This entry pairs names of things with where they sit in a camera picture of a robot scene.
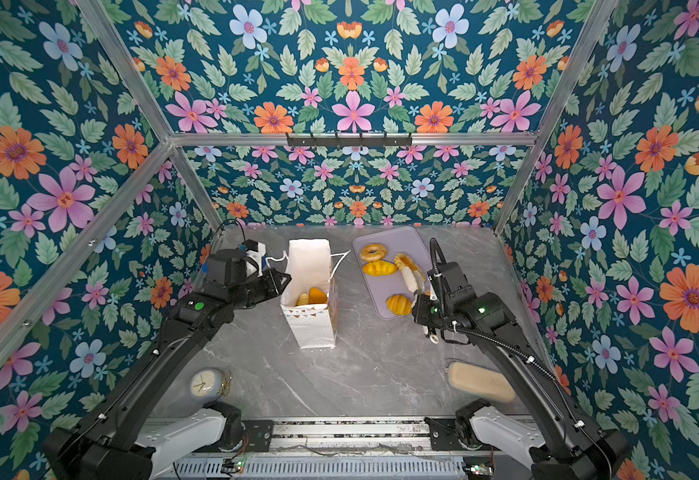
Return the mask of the twisted fake bread stick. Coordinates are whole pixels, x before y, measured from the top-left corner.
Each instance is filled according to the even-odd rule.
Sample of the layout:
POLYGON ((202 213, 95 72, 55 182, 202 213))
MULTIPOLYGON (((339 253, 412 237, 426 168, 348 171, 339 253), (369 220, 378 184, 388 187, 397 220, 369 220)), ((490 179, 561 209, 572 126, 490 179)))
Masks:
MULTIPOLYGON (((409 266, 413 269, 419 269, 421 271, 421 268, 419 268, 419 265, 409 257, 409 255, 405 253, 399 253, 393 258, 393 263, 397 265, 397 270, 400 270, 403 266, 409 266)), ((421 271, 421 291, 425 289, 425 274, 423 274, 423 271, 421 271)))

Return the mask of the white paper gift bag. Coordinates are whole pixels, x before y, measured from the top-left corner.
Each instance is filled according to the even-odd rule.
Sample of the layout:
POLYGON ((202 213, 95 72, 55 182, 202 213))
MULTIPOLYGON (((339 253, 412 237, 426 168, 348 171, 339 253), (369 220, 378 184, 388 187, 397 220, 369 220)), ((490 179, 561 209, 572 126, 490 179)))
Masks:
POLYGON ((269 257, 269 266, 283 265, 291 281, 281 295, 281 310, 299 348, 336 346, 339 293, 336 274, 349 255, 335 253, 329 240, 293 239, 280 258, 269 257))

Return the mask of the orange oval fake bread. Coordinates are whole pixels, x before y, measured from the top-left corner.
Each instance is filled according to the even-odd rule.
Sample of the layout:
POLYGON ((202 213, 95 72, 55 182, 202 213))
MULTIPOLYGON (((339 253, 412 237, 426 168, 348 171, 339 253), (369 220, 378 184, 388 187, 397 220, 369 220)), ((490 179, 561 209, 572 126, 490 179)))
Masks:
POLYGON ((311 288, 309 296, 311 304, 327 304, 329 301, 328 294, 319 288, 311 288))

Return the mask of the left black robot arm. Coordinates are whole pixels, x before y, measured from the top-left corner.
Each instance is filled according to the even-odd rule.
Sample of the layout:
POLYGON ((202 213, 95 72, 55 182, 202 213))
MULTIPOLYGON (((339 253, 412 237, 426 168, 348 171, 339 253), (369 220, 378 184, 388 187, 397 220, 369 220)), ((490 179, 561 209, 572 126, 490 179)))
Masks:
POLYGON ((185 366, 234 320, 238 310, 280 297, 291 275, 239 249, 211 255, 202 286, 183 297, 151 348, 88 415, 45 439, 43 454, 59 479, 147 479, 157 450, 137 444, 155 406, 185 366))

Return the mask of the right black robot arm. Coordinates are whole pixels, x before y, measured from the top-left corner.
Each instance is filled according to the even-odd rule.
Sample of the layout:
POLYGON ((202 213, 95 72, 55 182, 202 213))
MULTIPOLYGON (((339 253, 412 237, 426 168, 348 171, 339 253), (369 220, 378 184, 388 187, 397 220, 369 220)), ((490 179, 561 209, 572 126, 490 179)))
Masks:
POLYGON ((457 412, 457 435, 465 445, 489 445, 525 466, 533 479, 613 479, 631 454, 616 429, 603 429, 563 390, 553 370, 533 352, 513 312, 495 293, 475 293, 461 266, 429 242, 433 291, 419 294, 413 320, 429 338, 479 347, 489 356, 531 422, 521 423, 477 400, 457 412))

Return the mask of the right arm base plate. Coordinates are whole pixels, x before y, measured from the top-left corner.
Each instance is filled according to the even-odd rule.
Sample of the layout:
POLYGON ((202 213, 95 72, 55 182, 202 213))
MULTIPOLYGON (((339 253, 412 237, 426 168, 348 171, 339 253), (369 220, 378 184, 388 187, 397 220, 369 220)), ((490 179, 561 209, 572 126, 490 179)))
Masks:
POLYGON ((423 418, 429 427, 429 443, 433 451, 467 451, 474 450, 475 444, 463 436, 457 426, 457 419, 451 417, 423 418))

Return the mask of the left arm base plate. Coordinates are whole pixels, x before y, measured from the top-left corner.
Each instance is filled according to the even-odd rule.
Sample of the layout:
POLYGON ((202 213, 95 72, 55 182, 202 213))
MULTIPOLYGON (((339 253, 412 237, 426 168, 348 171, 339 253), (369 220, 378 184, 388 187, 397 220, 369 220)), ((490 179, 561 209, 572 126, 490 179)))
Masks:
POLYGON ((233 452, 240 455, 269 452, 274 428, 273 420, 243 420, 239 428, 240 438, 234 444, 233 452))

